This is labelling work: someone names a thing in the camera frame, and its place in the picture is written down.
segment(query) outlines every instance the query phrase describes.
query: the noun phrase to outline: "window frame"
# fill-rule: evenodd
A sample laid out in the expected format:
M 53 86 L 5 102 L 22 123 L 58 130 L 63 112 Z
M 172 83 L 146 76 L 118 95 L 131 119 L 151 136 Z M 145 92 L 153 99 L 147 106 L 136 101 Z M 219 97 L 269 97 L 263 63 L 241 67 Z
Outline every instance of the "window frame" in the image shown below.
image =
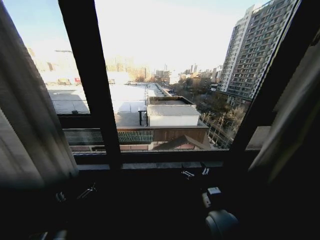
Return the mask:
M 109 164 L 110 169 L 119 169 L 122 163 L 199 162 L 199 160 L 223 161 L 226 167 L 249 166 L 259 152 L 259 150 L 246 150 L 251 137 L 258 126 L 272 125 L 276 115 L 273 109 L 320 27 L 320 20 L 313 18 L 317 15 L 318 9 L 315 4 L 312 1 L 297 1 L 290 13 L 291 21 L 286 23 L 281 33 L 283 40 L 277 43 L 277 49 L 271 56 L 273 60 L 269 61 L 266 68 L 268 70 L 262 75 L 260 89 L 256 92 L 229 150 L 121 153 L 95 1 L 77 1 L 77 11 L 73 1 L 58 2 L 90 109 L 90 114 L 59 114 L 58 118 L 63 129 L 99 128 L 106 153 L 75 154 L 74 158 L 78 165 Z M 283 63 L 287 63 L 286 71 L 283 71 Z M 276 87 L 273 81 L 268 80 L 272 78 L 281 79 Z

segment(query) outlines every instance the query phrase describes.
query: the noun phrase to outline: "apartment building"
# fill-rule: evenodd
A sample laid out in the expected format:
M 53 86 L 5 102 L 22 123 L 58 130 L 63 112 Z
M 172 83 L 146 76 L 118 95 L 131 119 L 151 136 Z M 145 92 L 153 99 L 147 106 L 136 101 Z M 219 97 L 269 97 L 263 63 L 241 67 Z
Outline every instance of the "apartment building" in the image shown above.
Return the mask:
M 224 69 L 227 70 L 225 66 L 230 63 L 227 53 L 221 74 L 221 77 L 224 74 L 225 83 L 221 82 L 218 87 L 219 91 L 230 95 L 228 99 L 232 105 L 237 97 L 243 100 L 254 97 L 294 2 L 295 0 L 272 0 L 252 11 L 231 74 L 226 78 L 229 71 L 224 73 Z
M 223 63 L 218 90 L 221 92 L 226 92 L 229 82 L 232 78 L 232 73 L 234 71 L 236 61 L 243 44 L 245 33 L 247 31 L 249 21 L 251 19 L 255 5 L 249 7 L 241 18 L 234 26 L 229 46 L 226 52 L 226 57 Z

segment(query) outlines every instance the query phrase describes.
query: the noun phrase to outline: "hazy sky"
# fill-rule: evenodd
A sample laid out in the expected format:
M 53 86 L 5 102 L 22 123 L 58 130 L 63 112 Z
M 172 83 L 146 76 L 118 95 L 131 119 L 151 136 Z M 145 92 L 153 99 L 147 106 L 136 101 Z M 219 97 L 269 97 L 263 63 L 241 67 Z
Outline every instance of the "hazy sky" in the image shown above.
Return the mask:
M 70 50 L 57 0 L 3 0 L 24 43 L 41 57 Z M 256 0 L 95 0 L 104 57 L 151 69 L 223 64 L 233 27 Z

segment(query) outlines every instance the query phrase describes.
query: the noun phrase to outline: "bare tree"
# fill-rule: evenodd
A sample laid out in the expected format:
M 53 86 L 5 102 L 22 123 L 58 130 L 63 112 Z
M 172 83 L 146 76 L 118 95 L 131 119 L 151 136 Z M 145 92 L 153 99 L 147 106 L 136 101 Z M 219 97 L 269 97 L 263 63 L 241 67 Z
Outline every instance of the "bare tree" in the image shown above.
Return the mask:
M 229 127 L 229 132 L 232 138 L 237 134 L 239 127 L 246 114 L 246 109 L 243 106 L 237 106 L 231 109 L 226 115 L 232 121 Z

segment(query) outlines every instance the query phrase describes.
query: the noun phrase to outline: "white curtain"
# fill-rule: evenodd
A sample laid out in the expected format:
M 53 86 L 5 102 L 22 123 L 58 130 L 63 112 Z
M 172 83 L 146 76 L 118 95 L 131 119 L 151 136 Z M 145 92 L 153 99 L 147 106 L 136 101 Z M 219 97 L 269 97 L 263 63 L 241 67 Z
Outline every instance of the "white curtain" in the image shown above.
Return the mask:
M 314 158 L 319 137 L 320 118 L 320 44 L 310 46 L 276 106 L 277 116 L 261 151 L 249 168 L 260 172 L 270 184 L 287 163 L 303 150 L 305 158 Z
M 0 186 L 41 188 L 77 174 L 46 86 L 0 1 Z

